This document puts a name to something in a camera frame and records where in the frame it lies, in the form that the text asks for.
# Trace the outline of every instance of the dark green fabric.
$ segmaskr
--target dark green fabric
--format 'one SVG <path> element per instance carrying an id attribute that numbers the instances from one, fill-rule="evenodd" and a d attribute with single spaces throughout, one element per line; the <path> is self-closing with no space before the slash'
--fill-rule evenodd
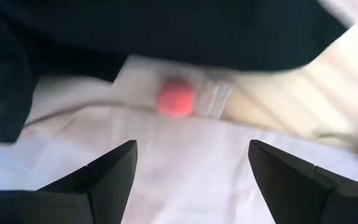
<path id="1" fill-rule="evenodd" d="M 286 70 L 345 30 L 315 0 L 0 0 L 0 141 L 18 137 L 43 73 L 112 82 L 129 54 Z"/>

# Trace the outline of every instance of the white sheet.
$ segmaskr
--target white sheet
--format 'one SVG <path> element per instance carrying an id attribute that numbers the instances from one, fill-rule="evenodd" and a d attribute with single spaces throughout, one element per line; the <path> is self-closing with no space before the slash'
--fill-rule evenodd
<path id="1" fill-rule="evenodd" d="M 139 160 L 123 223 L 273 223 L 247 158 L 260 139 L 358 181 L 358 155 L 260 129 L 92 107 L 35 124 L 0 148 L 0 189 L 37 189 L 129 139 Z"/>
<path id="2" fill-rule="evenodd" d="M 91 77 L 43 77 L 35 90 L 27 122 L 57 111 L 101 103 L 124 103 L 153 111 L 162 84 L 170 78 L 180 78 L 195 89 L 193 116 L 221 117 L 232 90 L 230 84 L 214 80 L 205 68 L 131 56 L 113 84 Z"/>

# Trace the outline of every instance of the red object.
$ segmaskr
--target red object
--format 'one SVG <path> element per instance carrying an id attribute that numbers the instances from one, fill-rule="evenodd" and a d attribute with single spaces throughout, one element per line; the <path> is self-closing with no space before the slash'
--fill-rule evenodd
<path id="1" fill-rule="evenodd" d="M 179 81 L 168 82 L 158 94 L 158 112 L 174 118 L 188 116 L 193 111 L 194 95 L 191 85 Z"/>

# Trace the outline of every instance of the red ball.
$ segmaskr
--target red ball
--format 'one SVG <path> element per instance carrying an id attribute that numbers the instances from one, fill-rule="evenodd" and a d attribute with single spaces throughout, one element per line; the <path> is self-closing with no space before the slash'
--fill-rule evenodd
<path id="1" fill-rule="evenodd" d="M 184 82 L 164 84 L 157 97 L 158 112 L 165 116 L 182 118 L 193 111 L 194 89 Z"/>

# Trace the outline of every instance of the black fabric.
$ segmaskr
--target black fabric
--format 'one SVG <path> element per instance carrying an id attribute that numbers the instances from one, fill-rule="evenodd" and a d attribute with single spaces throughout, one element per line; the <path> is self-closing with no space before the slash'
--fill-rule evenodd
<path id="1" fill-rule="evenodd" d="M 113 81 L 128 54 L 285 70 L 345 30 L 316 0 L 0 0 L 0 141 L 16 140 L 43 73 Z"/>

